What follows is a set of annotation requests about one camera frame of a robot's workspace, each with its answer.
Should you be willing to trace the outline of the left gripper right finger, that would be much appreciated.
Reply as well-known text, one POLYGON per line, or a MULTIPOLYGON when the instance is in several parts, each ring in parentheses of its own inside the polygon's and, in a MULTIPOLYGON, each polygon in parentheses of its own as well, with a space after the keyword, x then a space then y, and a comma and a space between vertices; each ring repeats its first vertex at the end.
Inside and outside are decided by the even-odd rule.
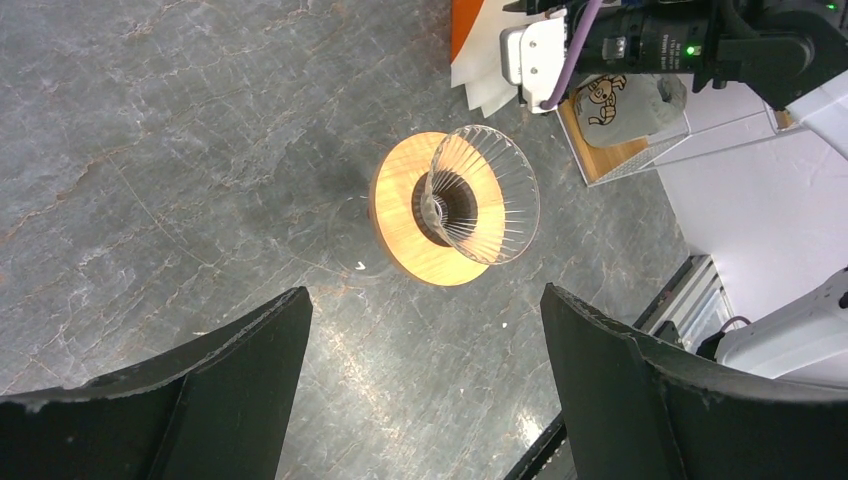
POLYGON ((540 309, 580 478, 846 477, 845 392, 719 365, 555 285, 540 309))

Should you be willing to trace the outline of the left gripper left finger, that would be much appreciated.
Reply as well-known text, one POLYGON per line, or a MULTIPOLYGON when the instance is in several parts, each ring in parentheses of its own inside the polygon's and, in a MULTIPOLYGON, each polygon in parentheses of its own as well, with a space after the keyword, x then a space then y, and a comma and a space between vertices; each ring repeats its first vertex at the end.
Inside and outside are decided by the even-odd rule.
POLYGON ((271 479, 313 306, 296 287, 73 388, 1 399, 5 479, 271 479))

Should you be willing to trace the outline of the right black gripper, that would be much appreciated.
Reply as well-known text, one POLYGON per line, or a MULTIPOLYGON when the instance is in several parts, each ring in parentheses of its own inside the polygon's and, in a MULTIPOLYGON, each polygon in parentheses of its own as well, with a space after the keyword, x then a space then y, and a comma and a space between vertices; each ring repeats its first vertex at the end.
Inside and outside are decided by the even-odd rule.
POLYGON ((602 1, 579 50, 580 74, 692 74, 704 66, 710 1, 602 1))

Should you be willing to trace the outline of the clear glass dripper cone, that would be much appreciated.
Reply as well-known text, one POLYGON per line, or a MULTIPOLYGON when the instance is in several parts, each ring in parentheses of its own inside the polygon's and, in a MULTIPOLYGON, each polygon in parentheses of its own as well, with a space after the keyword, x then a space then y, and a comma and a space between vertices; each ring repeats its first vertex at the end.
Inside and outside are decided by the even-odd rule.
POLYGON ((512 139, 485 125, 460 127, 438 142, 412 200, 426 234, 483 265, 521 256, 540 220, 529 160, 512 139))

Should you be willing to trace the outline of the round wooden dripper stand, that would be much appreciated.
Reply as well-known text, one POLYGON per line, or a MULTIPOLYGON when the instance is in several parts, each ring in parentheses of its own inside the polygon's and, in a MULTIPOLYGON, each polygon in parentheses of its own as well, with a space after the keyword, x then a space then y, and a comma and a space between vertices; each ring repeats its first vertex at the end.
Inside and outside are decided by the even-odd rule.
MULTIPOLYGON (((378 166, 370 186, 369 211, 376 238, 395 267, 434 286, 452 287, 481 276, 488 266, 475 262, 430 230, 421 214, 422 195, 442 132, 418 133, 397 144, 378 166)), ((494 171, 475 153, 472 170, 451 169, 447 202, 472 240, 490 243, 503 235, 505 206, 494 171)))

